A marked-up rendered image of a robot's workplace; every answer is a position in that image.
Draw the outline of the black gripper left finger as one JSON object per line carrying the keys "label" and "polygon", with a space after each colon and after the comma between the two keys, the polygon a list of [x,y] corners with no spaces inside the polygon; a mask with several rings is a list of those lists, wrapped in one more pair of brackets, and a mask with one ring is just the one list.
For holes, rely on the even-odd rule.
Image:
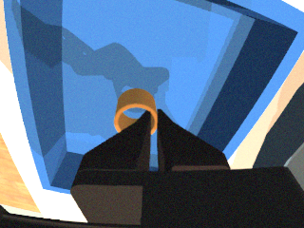
{"label": "black gripper left finger", "polygon": [[78,171],[83,168],[149,171],[150,150],[151,111],[146,110],[132,125],[86,152]]}

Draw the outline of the blue open tray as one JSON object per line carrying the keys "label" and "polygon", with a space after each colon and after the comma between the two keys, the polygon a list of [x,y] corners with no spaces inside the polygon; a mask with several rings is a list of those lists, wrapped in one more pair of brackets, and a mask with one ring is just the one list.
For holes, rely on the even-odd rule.
{"label": "blue open tray", "polygon": [[304,50],[304,12],[282,0],[3,0],[9,57],[42,188],[70,195],[88,150],[119,133],[141,88],[226,155]]}

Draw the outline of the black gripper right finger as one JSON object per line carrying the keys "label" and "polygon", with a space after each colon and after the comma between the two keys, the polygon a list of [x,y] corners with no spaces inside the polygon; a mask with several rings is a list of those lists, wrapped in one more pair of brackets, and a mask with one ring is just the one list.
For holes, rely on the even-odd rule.
{"label": "black gripper right finger", "polygon": [[157,113],[159,170],[231,169],[224,153],[174,123],[161,109]]}

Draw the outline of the bronze bushing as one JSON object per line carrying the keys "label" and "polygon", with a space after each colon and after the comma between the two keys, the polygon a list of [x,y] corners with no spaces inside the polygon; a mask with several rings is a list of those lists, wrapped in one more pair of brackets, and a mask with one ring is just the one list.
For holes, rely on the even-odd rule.
{"label": "bronze bushing", "polygon": [[[151,111],[151,135],[157,129],[157,108],[153,96],[141,88],[131,88],[125,91],[118,99],[114,125],[118,132],[127,126],[132,125],[138,119],[133,119],[124,114],[124,111],[131,107],[140,107]],[[120,116],[121,115],[121,116]],[[119,118],[120,117],[120,118]],[[154,117],[154,118],[153,118]]]}

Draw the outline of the grey round turntable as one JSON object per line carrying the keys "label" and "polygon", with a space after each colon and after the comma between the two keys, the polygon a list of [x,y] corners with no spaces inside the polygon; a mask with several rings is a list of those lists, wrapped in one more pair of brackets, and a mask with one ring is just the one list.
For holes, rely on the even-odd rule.
{"label": "grey round turntable", "polygon": [[304,83],[266,134],[252,168],[287,166],[304,191]]}

